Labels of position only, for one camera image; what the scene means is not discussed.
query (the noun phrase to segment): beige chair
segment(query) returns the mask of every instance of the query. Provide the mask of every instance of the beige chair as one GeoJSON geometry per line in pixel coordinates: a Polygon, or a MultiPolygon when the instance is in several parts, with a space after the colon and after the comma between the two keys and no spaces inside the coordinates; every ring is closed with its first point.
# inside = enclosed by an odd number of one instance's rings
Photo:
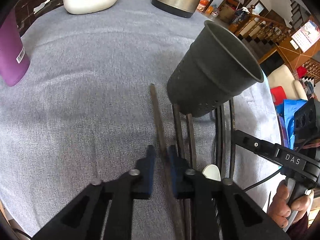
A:
{"type": "Polygon", "coordinates": [[[277,68],[268,76],[270,88],[281,86],[287,96],[287,99],[304,99],[308,100],[303,86],[298,80],[294,79],[293,74],[286,65],[277,68]]]}

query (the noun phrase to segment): gray tablecloth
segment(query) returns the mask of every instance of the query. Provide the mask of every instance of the gray tablecloth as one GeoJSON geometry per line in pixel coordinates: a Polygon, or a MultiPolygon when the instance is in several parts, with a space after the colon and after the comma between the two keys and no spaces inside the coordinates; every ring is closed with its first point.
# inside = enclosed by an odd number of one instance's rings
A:
{"type": "MultiPolygon", "coordinates": [[[[0,81],[0,197],[27,233],[34,235],[92,178],[115,179],[134,167],[147,145],[158,149],[150,83],[156,84],[167,144],[174,142],[166,82],[205,20],[199,13],[190,19],[171,15],[151,0],[118,0],[105,11],[79,16],[60,7],[23,35],[30,68],[12,88],[0,81]]],[[[214,56],[208,55],[212,62],[214,56]]],[[[235,109],[236,128],[280,143],[266,82],[235,97],[235,109]]],[[[202,169],[211,163],[215,125],[209,115],[194,123],[202,169]]],[[[184,120],[183,130],[186,139],[184,120]]],[[[240,187],[276,169],[236,148],[234,180],[240,187]]],[[[157,157],[151,200],[134,202],[133,240],[174,239],[163,181],[157,157]]],[[[263,206],[276,186],[271,180],[249,195],[263,206]]]]}

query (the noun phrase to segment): human hand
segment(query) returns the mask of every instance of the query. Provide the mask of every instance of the human hand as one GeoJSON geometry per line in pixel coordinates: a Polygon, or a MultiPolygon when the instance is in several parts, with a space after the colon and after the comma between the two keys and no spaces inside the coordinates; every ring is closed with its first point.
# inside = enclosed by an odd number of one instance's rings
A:
{"type": "MultiPolygon", "coordinates": [[[[268,210],[268,215],[281,228],[285,228],[288,225],[288,220],[286,218],[291,214],[291,210],[286,204],[286,200],[288,197],[289,189],[284,184],[283,180],[282,182],[280,182],[277,188],[277,193],[273,197],[272,203],[269,206],[268,210]]],[[[311,200],[308,195],[302,196],[292,203],[291,209],[298,211],[293,224],[303,218],[304,214],[307,212],[308,207],[310,206],[310,203],[311,200]]]]}

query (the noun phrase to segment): calendar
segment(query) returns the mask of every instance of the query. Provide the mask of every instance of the calendar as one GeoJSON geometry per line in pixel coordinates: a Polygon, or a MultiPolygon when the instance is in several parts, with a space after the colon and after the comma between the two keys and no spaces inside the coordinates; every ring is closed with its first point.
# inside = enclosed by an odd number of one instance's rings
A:
{"type": "Polygon", "coordinates": [[[320,29],[312,21],[308,21],[298,30],[292,39],[297,43],[303,52],[311,48],[320,38],[320,29]]]}

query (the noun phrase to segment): fingernail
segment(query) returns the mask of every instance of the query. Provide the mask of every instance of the fingernail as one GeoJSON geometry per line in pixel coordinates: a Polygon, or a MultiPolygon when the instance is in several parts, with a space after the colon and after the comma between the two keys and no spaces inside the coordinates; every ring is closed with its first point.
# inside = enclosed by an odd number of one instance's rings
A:
{"type": "Polygon", "coordinates": [[[293,202],[291,205],[291,209],[297,210],[300,208],[300,202],[293,202]]]}

